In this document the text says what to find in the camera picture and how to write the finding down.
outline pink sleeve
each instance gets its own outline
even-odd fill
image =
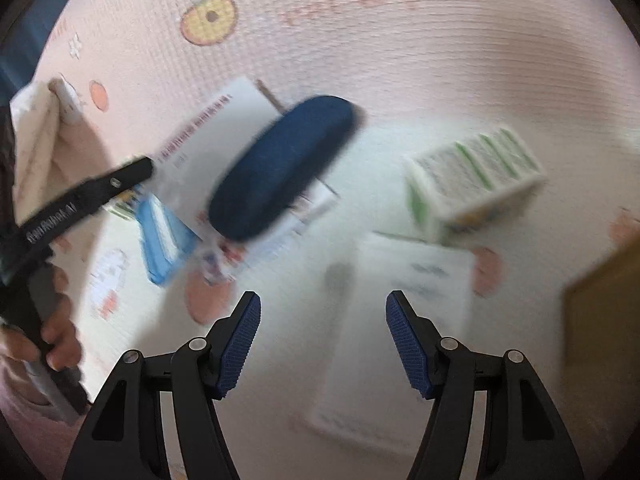
[[[71,427],[53,420],[50,406],[23,399],[9,386],[6,369],[0,370],[0,411],[33,464],[47,480],[60,480],[84,418]]]

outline yellow fruit print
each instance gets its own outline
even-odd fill
[[[220,43],[236,28],[238,11],[233,0],[200,0],[180,20],[185,40],[198,46]]]

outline dark blue curtain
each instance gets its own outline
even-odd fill
[[[9,102],[36,70],[40,54],[68,0],[34,0],[0,45],[0,105]]]

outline person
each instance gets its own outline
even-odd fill
[[[82,349],[70,320],[71,300],[64,294],[68,278],[54,269],[60,300],[42,326],[42,338],[54,345],[46,359],[54,370],[76,366]],[[84,417],[73,426],[56,420],[52,406],[26,375],[24,362],[39,358],[25,336],[0,328],[0,476],[3,479],[60,480]]]

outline ribbed blue rubber pad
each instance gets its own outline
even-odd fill
[[[260,297],[254,294],[242,313],[236,331],[231,336],[220,359],[220,376],[216,383],[216,389],[221,398],[225,397],[226,393],[238,384],[242,366],[244,366],[249,348],[254,342],[258,325],[260,325]]]
[[[427,398],[431,393],[431,381],[427,369],[427,356],[422,350],[414,331],[409,325],[402,307],[393,294],[386,298],[386,324],[396,343],[402,366],[412,388]]]

